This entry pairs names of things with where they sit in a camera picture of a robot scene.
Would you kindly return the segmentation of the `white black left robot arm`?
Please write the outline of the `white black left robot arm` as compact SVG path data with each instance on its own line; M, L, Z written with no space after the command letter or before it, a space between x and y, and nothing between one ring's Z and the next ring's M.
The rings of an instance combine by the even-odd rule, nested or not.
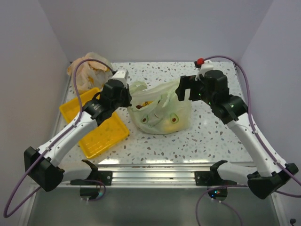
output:
M73 169L59 167L65 155L82 139L90 152L106 151L129 135L129 130L115 111L129 107L131 96L125 78L113 77L102 91L87 101L75 118L56 136L39 148L24 152L27 175L44 191L54 190L63 181L81 179L87 185L98 179L97 168L82 160Z

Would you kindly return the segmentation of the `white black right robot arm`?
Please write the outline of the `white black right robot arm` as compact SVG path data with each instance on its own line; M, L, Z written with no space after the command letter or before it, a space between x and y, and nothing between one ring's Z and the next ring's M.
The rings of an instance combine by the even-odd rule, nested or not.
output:
M212 113L238 137L255 164L243 167L219 161L210 167L213 184L233 181L248 186L255 196L265 199L295 177L299 171L296 164L287 163L271 147L253 122L243 99L230 94L228 79L222 71L210 70L201 78L181 76L175 91L179 101L184 100L186 90L190 90L189 100L202 100L210 106Z

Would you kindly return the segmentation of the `green knotted plastic bag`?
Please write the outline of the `green knotted plastic bag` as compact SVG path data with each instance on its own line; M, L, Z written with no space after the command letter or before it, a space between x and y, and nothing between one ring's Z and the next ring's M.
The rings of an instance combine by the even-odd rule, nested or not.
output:
M179 79L161 83L151 89L142 81L129 86L132 106L127 108L134 125L147 134L165 135L188 129L191 126L191 101L179 101L175 90ZM138 104L153 101L136 109Z

